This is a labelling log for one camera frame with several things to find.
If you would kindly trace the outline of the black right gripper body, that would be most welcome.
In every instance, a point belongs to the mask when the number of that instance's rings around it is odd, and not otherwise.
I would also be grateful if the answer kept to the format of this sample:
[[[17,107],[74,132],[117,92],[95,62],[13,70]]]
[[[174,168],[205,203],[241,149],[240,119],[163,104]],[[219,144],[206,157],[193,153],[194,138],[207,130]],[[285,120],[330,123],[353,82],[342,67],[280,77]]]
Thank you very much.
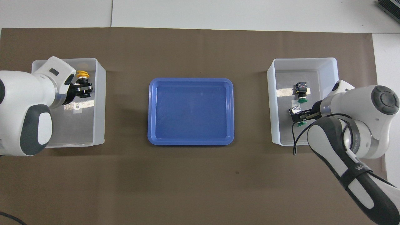
[[[311,108],[311,111],[310,111],[310,113],[319,113],[319,118],[322,117],[322,113],[321,113],[321,110],[320,110],[322,101],[323,100],[315,102],[313,104],[313,107]]]

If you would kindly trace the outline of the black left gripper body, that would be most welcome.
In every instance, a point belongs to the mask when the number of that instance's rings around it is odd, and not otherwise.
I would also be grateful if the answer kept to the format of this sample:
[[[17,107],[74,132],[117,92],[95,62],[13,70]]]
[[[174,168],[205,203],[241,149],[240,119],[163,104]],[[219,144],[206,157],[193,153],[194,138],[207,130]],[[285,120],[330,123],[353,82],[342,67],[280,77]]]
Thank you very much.
[[[64,105],[70,104],[74,100],[74,98],[79,93],[79,90],[78,90],[79,87],[80,87],[79,84],[70,83],[69,88],[66,93]]]

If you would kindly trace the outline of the green push button switch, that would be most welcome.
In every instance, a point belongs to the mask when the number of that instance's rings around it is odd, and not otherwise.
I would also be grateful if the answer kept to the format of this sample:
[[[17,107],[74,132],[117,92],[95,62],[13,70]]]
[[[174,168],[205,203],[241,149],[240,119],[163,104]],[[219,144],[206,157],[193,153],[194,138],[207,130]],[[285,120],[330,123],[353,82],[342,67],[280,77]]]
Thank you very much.
[[[306,103],[308,101],[307,99],[307,91],[308,91],[308,86],[306,82],[298,82],[295,85],[295,94],[298,96],[298,103]]]
[[[306,111],[301,111],[301,107],[300,107],[299,104],[294,106],[294,107],[292,107],[292,108],[290,108],[288,111],[289,111],[290,115],[291,115],[291,113],[305,113],[305,116],[307,114]],[[302,125],[306,124],[306,121],[294,122],[294,124],[296,124],[297,127],[299,127],[299,126],[302,126]]]

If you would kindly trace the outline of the yellow push button switch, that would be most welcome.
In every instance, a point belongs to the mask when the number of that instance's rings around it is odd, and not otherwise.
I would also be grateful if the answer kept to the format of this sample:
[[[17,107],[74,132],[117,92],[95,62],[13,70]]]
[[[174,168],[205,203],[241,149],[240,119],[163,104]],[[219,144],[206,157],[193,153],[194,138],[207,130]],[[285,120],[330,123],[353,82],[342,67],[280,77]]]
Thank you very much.
[[[84,70],[77,70],[76,72],[77,81],[75,85],[78,85],[80,88],[89,87],[89,73]]]

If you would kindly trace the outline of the translucent white plastic box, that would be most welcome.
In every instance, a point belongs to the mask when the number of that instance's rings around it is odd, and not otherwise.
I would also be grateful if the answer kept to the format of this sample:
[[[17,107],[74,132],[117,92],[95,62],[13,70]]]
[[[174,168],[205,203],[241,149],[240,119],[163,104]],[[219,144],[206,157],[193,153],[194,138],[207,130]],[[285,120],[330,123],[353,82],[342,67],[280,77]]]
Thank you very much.
[[[326,98],[339,80],[337,60],[334,57],[283,58],[273,60],[267,70],[271,137],[275,144],[292,146],[294,138],[313,122],[297,126],[289,114],[290,108],[299,111],[311,109]],[[307,102],[299,103],[295,93],[297,83],[306,83]]]
[[[53,133],[47,148],[88,147],[104,143],[106,70],[94,58],[65,59],[75,70],[89,73],[89,82],[94,92],[90,98],[76,97],[67,105],[51,109]],[[83,111],[74,114],[73,107],[79,104]]]

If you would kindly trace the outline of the blue plastic tray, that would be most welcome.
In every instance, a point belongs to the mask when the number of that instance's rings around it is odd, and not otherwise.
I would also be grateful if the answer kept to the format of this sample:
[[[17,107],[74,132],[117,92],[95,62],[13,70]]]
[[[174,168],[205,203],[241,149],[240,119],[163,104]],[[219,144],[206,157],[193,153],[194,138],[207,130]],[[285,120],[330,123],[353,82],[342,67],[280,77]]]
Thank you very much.
[[[226,146],[234,141],[234,85],[227,78],[155,78],[147,138],[158,146]]]

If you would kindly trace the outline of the grey ribbed device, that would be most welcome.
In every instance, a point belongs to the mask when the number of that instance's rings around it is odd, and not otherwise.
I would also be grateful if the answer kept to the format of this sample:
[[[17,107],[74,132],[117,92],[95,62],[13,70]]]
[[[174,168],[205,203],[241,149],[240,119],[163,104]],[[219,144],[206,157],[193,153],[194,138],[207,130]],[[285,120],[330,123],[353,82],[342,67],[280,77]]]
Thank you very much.
[[[377,5],[384,12],[400,18],[400,0],[377,0]]]

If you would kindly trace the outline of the brown paper table mat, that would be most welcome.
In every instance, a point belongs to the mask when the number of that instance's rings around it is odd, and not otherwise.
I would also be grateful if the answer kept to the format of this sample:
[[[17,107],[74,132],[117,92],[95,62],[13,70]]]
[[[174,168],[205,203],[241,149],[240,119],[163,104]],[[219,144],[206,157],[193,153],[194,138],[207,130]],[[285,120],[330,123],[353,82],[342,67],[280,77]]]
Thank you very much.
[[[0,211],[29,225],[374,225],[307,146],[274,144],[266,72],[276,58],[337,60],[376,84],[371,34],[146,28],[2,29],[0,70],[56,56],[106,70],[105,143],[0,157]],[[154,78],[228,78],[234,141],[150,144]]]

